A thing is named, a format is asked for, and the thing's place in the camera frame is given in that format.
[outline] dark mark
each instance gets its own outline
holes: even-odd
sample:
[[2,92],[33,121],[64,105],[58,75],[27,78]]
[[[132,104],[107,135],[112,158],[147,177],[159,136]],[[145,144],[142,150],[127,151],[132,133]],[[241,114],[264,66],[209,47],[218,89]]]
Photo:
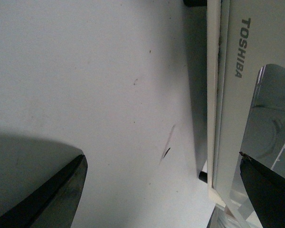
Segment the dark mark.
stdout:
[[166,157],[166,155],[170,149],[171,149],[171,147],[166,151],[165,155],[163,156],[163,159]]

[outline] scratch mark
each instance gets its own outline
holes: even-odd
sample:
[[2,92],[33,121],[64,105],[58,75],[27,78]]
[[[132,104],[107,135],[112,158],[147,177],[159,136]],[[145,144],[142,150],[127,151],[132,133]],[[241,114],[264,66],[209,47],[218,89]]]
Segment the scratch mark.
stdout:
[[165,153],[163,159],[166,157],[166,155],[167,155],[167,153],[168,153],[168,151],[169,151],[170,149],[171,149],[171,147],[166,151],[166,153]]
[[172,137],[174,128],[175,128],[175,125],[173,125],[173,127],[171,128],[171,131],[170,131],[168,140],[167,140],[166,145],[165,145],[165,149],[163,150],[163,153],[162,153],[162,156],[161,156],[160,163],[161,163],[161,161],[163,160],[163,158],[166,156],[167,152],[169,151],[169,150],[167,150],[167,149],[168,149],[168,145],[169,145],[169,142],[170,142],[170,140],[171,140],[171,137]]

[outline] black plastic piece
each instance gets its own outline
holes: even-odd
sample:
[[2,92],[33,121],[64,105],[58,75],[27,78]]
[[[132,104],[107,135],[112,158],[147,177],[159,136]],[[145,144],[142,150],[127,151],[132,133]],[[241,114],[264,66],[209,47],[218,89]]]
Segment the black plastic piece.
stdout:
[[207,6],[207,0],[183,0],[188,7]]
[[79,155],[31,195],[2,215],[0,228],[71,227],[86,172],[86,157]]
[[199,179],[200,179],[201,181],[207,183],[207,182],[208,182],[207,173],[201,171],[201,172],[199,173]]
[[285,228],[285,178],[248,155],[243,156],[240,170],[263,228]]

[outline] toshiba logo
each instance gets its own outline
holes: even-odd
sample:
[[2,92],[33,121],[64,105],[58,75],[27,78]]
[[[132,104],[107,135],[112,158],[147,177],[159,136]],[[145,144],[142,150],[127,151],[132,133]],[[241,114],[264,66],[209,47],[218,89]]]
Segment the toshiba logo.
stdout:
[[242,72],[244,70],[244,63],[245,63],[245,49],[247,48],[247,38],[249,36],[249,28],[250,28],[251,18],[248,20],[242,19],[243,27],[241,28],[241,38],[239,39],[238,45],[238,53],[237,53],[237,66],[236,66],[236,77],[241,78]]

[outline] black rubber foot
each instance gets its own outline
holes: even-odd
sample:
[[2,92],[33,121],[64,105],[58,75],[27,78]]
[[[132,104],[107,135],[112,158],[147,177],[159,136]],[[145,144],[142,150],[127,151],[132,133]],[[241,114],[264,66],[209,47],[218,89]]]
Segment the black rubber foot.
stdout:
[[208,182],[207,173],[201,171],[201,172],[199,173],[199,179],[200,179],[201,181],[207,183],[207,182]]
[[183,0],[188,7],[207,6],[207,0]]

